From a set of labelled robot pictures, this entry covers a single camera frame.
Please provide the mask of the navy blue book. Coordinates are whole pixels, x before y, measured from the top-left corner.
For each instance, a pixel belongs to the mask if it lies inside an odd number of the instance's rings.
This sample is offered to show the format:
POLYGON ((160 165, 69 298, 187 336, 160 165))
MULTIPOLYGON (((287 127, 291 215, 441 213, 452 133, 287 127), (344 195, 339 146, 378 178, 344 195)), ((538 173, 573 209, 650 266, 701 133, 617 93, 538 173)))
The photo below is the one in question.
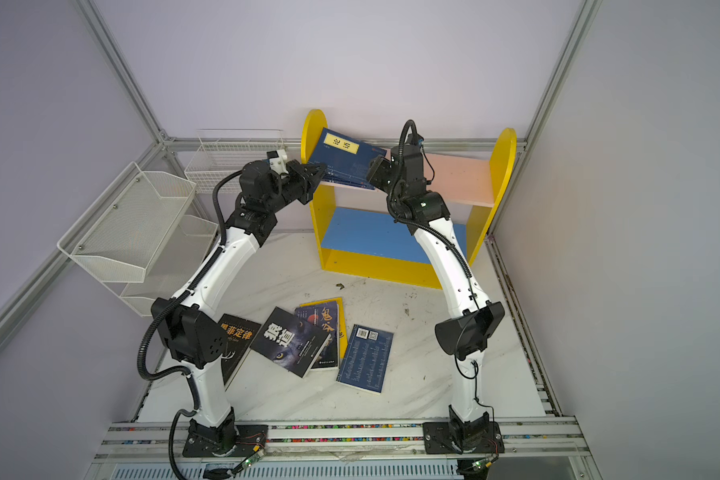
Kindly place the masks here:
POLYGON ((392 332, 354 325, 336 381, 358 390, 381 394, 393 339, 392 332))
POLYGON ((361 176, 360 173, 340 169, 337 166, 328 166, 322 181, 345 187, 360 188, 365 190, 375 189, 375 187, 372 186, 364 176, 361 176))
POLYGON ((386 157, 387 150, 324 128, 308 162, 337 166, 366 178, 370 162, 379 156, 386 157))

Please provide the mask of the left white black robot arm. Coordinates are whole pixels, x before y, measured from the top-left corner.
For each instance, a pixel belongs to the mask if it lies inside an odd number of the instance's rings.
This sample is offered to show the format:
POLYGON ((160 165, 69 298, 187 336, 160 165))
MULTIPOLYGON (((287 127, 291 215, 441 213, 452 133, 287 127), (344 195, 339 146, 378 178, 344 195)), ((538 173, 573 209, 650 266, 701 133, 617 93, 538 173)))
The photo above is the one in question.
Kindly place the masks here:
POLYGON ((264 245, 277 213, 295 201, 309 204, 326 170, 323 163, 265 159, 224 176, 212 190, 214 247, 187 283, 152 304, 152 321, 138 348, 138 374, 147 381, 182 375, 192 396, 185 414, 189 433, 218 450, 232 449, 238 437, 222 373, 228 335, 220 298, 264 245))

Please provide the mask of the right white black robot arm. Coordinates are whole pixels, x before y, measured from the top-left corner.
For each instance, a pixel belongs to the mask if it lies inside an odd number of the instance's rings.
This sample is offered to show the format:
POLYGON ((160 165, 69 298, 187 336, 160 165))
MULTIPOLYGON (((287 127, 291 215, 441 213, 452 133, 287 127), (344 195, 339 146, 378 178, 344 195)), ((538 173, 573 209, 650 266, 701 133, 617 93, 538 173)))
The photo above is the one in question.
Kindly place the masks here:
POLYGON ((449 449, 472 453, 500 450, 493 409, 480 399, 482 365, 488 340, 504 318, 501 303, 479 285, 460 248, 450 211, 442 196, 428 189, 421 146, 371 160, 368 182, 386 194, 393 220, 406 226, 426 254, 445 295, 449 317, 435 325, 442 351, 454 361, 453 399, 449 405, 449 449))

